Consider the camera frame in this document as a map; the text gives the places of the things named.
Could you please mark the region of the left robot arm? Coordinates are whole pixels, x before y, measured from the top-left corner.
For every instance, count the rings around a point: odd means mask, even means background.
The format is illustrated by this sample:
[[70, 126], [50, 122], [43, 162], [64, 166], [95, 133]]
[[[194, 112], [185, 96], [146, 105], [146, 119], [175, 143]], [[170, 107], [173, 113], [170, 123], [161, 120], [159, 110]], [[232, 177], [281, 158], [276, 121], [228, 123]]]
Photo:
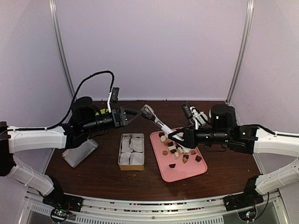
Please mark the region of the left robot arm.
[[43, 175], [20, 161], [15, 153], [36, 149], [79, 149], [93, 133], [128, 125], [141, 115], [139, 110], [123, 107], [102, 114], [91, 97], [81, 97], [71, 104], [72, 115], [67, 123], [54, 128], [17, 128], [0, 124], [0, 175], [14, 178], [37, 190], [53, 207], [68, 203], [58, 181]]

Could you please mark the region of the beige bear tin lid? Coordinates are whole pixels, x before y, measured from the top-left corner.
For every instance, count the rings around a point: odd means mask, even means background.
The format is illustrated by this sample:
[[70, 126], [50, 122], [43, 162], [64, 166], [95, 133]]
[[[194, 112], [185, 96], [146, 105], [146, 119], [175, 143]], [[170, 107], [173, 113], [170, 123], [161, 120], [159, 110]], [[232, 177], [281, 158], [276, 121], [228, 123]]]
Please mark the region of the beige bear tin lid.
[[98, 143], [94, 140], [87, 140], [78, 148], [67, 149], [62, 153], [62, 158], [72, 168], [78, 166], [88, 155], [98, 148]]

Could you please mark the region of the metal tongs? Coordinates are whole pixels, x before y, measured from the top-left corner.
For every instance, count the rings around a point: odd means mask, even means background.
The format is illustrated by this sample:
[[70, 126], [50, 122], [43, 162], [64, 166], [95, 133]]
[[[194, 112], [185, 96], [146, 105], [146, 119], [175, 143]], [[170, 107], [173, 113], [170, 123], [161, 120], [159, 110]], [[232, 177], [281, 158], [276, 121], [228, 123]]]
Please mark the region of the metal tongs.
[[174, 131], [171, 130], [166, 124], [164, 124], [158, 116], [155, 114], [154, 110], [149, 105], [144, 105], [141, 108], [142, 116], [156, 124], [162, 131], [164, 131], [166, 134], [171, 134]]

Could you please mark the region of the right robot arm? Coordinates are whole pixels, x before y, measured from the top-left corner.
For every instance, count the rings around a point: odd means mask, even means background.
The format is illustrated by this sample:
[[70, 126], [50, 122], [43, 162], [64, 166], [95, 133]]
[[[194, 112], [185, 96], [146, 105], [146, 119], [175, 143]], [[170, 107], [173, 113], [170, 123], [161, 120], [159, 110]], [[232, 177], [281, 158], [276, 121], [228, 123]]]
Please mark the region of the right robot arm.
[[[209, 113], [211, 125], [178, 129], [168, 134], [169, 139], [185, 148], [198, 144], [226, 145], [230, 150], [244, 154], [280, 154], [298, 158], [299, 136], [293, 133], [271, 131], [262, 125], [239, 126], [235, 109], [228, 105], [214, 105]], [[223, 201], [227, 210], [236, 210], [263, 202], [263, 195], [299, 179], [299, 160], [271, 173], [251, 177], [243, 193], [226, 196]]]

